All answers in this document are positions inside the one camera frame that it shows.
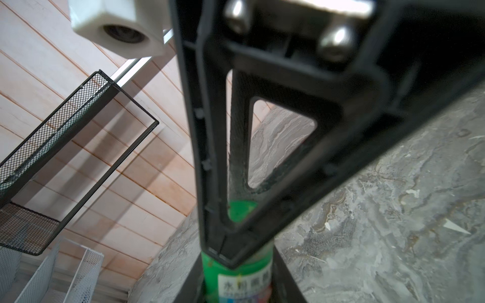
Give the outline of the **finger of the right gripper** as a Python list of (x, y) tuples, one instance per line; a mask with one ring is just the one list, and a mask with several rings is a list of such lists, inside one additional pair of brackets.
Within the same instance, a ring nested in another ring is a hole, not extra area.
[(325, 102), (243, 71), (231, 101), (229, 199), (260, 202), (326, 134)]
[(377, 86), (365, 88), (362, 98), (325, 101), (326, 134), (242, 222), (228, 216), (232, 75), (225, 92), (200, 89), (197, 106), (186, 111), (204, 253), (228, 268), (241, 265), (319, 199), (482, 82), (484, 60), (467, 60), (428, 87), (401, 86), (399, 98), (384, 86), (384, 70), (374, 67), (370, 75)]

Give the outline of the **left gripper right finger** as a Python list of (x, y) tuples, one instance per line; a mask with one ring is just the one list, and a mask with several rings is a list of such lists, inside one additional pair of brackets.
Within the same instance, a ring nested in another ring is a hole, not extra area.
[(272, 302), (307, 302), (276, 247), (272, 265)]

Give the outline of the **green paint jar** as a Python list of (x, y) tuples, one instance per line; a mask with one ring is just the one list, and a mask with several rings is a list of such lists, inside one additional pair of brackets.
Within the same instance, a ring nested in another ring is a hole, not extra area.
[(274, 241), (234, 270), (201, 254), (207, 302), (268, 302), (272, 295)]

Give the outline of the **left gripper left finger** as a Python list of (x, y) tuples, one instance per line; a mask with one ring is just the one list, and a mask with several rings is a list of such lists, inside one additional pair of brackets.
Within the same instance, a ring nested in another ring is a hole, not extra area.
[(205, 278), (199, 254), (173, 303), (205, 303)]

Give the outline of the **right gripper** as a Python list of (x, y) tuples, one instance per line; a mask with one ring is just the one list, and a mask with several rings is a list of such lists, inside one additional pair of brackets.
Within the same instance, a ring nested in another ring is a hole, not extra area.
[(483, 1), (171, 1), (186, 109), (237, 72), (324, 101), (362, 98), (384, 70), (392, 98), (484, 60)]

